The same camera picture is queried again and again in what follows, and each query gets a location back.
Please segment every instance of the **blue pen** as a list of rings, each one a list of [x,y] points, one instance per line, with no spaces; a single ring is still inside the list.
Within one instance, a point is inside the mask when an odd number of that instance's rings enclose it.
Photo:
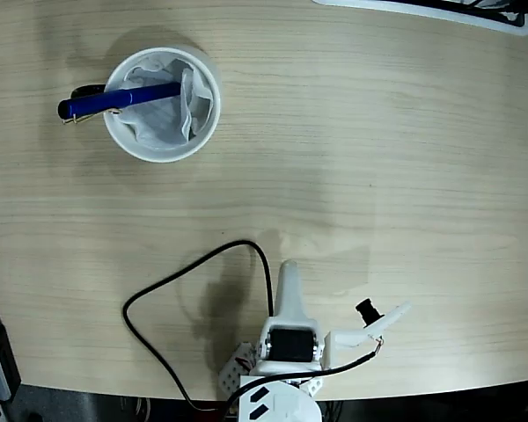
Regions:
[[[103,113],[109,109],[122,109],[134,104],[146,103],[155,99],[176,97],[180,94],[180,84],[144,86],[130,90],[101,92],[99,94],[84,95],[64,99],[59,103],[57,112],[65,120],[76,120],[84,116]]]

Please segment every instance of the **white tissue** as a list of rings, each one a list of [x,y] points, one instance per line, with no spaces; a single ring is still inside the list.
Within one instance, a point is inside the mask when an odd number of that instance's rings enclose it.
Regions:
[[[137,142],[153,149],[171,149],[186,144],[203,129],[213,107],[213,93],[200,70],[177,55],[155,53],[145,57],[127,73],[118,89],[178,81],[179,97],[131,105],[115,115],[133,128]]]

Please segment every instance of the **pen clip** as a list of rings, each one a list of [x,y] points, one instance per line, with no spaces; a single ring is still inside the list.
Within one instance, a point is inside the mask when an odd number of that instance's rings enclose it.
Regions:
[[[62,124],[63,125],[66,125],[67,123],[82,123],[83,121],[87,121],[89,119],[91,119],[92,117],[94,116],[97,116],[98,114],[102,114],[102,113],[106,113],[106,112],[110,112],[112,114],[119,114],[121,113],[121,110],[119,108],[108,108],[106,110],[102,110],[101,112],[97,112],[97,113],[94,113],[94,114],[86,114],[85,116],[80,116],[77,118],[77,116],[75,114],[72,115],[72,119],[66,119],[66,120],[63,120],[62,121]]]

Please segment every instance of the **black floor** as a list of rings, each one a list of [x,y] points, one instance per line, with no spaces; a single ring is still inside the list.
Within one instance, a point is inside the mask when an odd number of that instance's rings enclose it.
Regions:
[[[21,386],[6,406],[9,422],[144,422],[146,400]],[[418,397],[320,403],[326,422],[528,422],[528,382]],[[217,421],[179,400],[150,400],[149,422]]]

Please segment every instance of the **white plastic part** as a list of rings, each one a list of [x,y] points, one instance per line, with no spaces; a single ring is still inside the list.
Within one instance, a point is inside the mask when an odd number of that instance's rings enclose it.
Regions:
[[[275,295],[275,312],[264,323],[258,344],[256,368],[251,375],[271,375],[288,372],[303,372],[320,370],[325,342],[316,320],[307,317],[302,302],[301,280],[297,263],[292,260],[283,262],[280,268],[278,288]],[[280,362],[266,360],[268,334],[275,328],[292,330],[310,330],[317,340],[317,352],[313,362]]]
[[[371,323],[361,330],[332,330],[326,335],[325,353],[323,355],[323,368],[329,369],[336,366],[336,349],[351,348],[360,345],[368,338],[379,339],[385,329],[399,320],[411,309],[411,302],[405,302]]]
[[[528,35],[528,15],[524,16],[524,24],[518,27],[504,24],[502,22],[496,22],[491,19],[457,13],[455,11],[443,11],[432,7],[417,6],[414,4],[405,4],[400,2],[388,2],[384,0],[313,0],[313,2],[329,6],[356,7],[360,9],[370,9],[376,11],[396,11],[398,13],[405,13],[407,15],[418,15],[426,18],[436,18],[449,20],[451,22],[479,26],[482,28],[492,29],[494,31],[500,31],[502,33],[511,33],[522,36]],[[505,15],[513,16],[512,13],[505,13]]]
[[[137,142],[133,129],[118,121],[110,112],[104,113],[104,122],[107,131],[117,144],[132,156],[152,163],[171,163],[191,156],[200,149],[215,132],[219,116],[221,115],[222,85],[221,78],[215,63],[201,50],[190,46],[154,47],[139,51],[125,59],[115,68],[112,75],[107,79],[106,91],[119,87],[123,77],[137,65],[146,55],[171,53],[178,56],[182,61],[200,70],[209,83],[213,94],[213,108],[208,122],[203,130],[190,139],[185,145],[172,149],[152,149]]]
[[[246,361],[245,366],[238,363],[237,358]],[[219,389],[229,398],[229,396],[237,391],[240,386],[241,375],[248,375],[250,369],[254,366],[254,347],[250,343],[241,343],[237,350],[232,354],[231,358],[225,363],[219,376],[217,378]]]
[[[299,389],[307,393],[310,397],[314,397],[319,390],[323,387],[323,377],[311,378],[306,381],[305,384],[299,386]]]
[[[241,376],[241,385],[259,379]],[[250,389],[241,396],[238,422],[320,422],[317,403],[299,389],[276,381]]]

